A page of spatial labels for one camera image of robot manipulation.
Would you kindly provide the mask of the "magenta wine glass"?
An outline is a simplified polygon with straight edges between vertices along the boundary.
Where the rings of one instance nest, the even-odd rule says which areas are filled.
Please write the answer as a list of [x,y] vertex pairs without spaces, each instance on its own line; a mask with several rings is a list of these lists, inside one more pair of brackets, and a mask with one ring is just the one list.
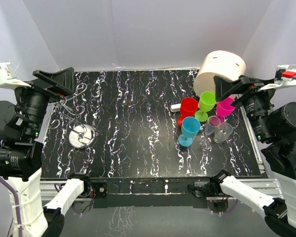
[[220,122],[224,122],[224,118],[229,116],[235,107],[232,105],[234,99],[232,97],[227,97],[223,101],[217,103],[216,106],[216,116],[220,119]]

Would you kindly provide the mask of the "green wine glass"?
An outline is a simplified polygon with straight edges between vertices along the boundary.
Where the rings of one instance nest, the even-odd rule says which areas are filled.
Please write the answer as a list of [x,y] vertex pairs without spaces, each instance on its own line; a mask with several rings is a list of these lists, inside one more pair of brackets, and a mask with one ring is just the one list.
[[199,110],[195,112],[194,117],[200,122],[206,122],[208,119],[208,112],[216,105],[215,93],[205,91],[200,95]]

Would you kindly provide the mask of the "clear wine glass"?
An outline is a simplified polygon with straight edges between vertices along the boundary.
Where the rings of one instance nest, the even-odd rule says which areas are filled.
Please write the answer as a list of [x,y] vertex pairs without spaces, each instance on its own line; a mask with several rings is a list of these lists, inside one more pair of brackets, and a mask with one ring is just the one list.
[[229,136],[233,133],[233,127],[227,122],[221,123],[214,134],[214,141],[218,144],[227,140]]
[[208,136],[213,134],[217,130],[217,128],[220,126],[220,124],[221,124],[221,120],[219,117],[217,116],[208,117],[207,122],[205,124],[205,128],[204,128],[205,135]]

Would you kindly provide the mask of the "red wine glass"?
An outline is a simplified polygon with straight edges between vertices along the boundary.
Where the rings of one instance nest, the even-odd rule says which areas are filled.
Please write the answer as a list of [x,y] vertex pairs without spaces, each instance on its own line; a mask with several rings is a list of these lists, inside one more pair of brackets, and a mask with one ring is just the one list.
[[192,97],[184,98],[181,102],[180,107],[180,116],[177,118],[177,125],[182,126],[183,120],[186,117],[194,116],[195,112],[198,109],[198,102]]

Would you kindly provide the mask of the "blue wine glass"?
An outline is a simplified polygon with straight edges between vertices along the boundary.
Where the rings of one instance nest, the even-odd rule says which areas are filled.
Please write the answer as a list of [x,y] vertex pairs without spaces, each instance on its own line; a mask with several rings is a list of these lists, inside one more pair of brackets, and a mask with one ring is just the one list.
[[181,126],[181,135],[178,138],[178,142],[183,147],[191,146],[194,137],[201,129],[201,123],[195,117],[186,117],[183,119]]

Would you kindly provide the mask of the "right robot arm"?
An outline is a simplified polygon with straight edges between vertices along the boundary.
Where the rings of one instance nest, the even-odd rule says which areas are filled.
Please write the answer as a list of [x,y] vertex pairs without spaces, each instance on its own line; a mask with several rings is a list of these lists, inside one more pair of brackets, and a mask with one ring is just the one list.
[[277,85],[273,79],[260,80],[240,76],[229,82],[214,76],[216,100],[232,94],[239,97],[232,105],[243,107],[266,161],[277,179],[282,197],[265,195],[222,170],[210,178],[210,190],[237,198],[259,213],[273,232],[282,237],[296,237],[296,102],[274,109],[271,98]]

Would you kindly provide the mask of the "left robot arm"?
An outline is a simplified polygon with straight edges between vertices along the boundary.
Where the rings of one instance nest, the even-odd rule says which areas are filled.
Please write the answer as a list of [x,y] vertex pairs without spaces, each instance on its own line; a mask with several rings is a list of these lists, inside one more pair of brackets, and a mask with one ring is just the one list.
[[42,204],[40,177],[43,144],[37,140],[47,106],[76,90],[74,69],[33,72],[31,81],[17,79],[9,62],[0,63],[0,88],[15,93],[16,104],[0,101],[0,182],[8,189],[14,237],[58,237],[65,215],[78,196],[91,194],[83,173],[73,173],[57,195]]

